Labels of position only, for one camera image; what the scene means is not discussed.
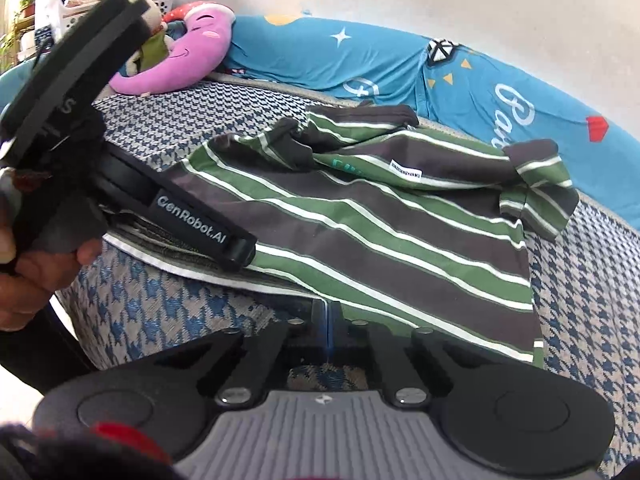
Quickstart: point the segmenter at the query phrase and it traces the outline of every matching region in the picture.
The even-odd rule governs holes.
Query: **finger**
[[[51,297],[48,290],[23,276],[0,274],[0,312],[35,314]]]
[[[0,332],[16,332],[22,330],[33,319],[35,314],[19,314],[17,312],[0,312]]]
[[[15,272],[51,293],[71,285],[79,271],[80,264],[73,253],[29,251],[21,254],[15,264]]]
[[[76,251],[78,263],[82,266],[91,265],[102,254],[102,240],[94,238],[82,244]]]
[[[7,264],[15,258],[14,233],[8,213],[6,198],[0,194],[0,264]]]

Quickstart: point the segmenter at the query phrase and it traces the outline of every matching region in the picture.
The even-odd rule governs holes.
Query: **pink plush toy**
[[[187,33],[171,47],[169,57],[132,77],[117,73],[109,85],[119,94],[162,94],[186,88],[217,67],[231,44],[234,12],[220,4],[193,7],[184,17]]]

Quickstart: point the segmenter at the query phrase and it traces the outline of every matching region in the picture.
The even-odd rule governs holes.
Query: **green plant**
[[[14,44],[15,34],[13,31],[0,37],[0,74],[15,64]]]
[[[24,10],[30,5],[34,4],[36,0],[20,0],[20,10]]]

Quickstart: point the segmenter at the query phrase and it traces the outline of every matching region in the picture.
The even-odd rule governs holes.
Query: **striped shirt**
[[[258,136],[218,136],[168,171],[255,234],[248,269],[398,333],[433,326],[532,362],[524,228],[549,240],[578,194],[551,140],[503,150],[394,107],[310,107]]]

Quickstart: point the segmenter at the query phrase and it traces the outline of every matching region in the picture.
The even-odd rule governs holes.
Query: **blue bedsheet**
[[[34,62],[32,57],[0,75],[0,117],[30,78]]]
[[[246,78],[407,104],[494,146],[551,138],[574,185],[640,230],[640,142],[564,92],[466,46],[363,23],[238,16],[224,65]]]

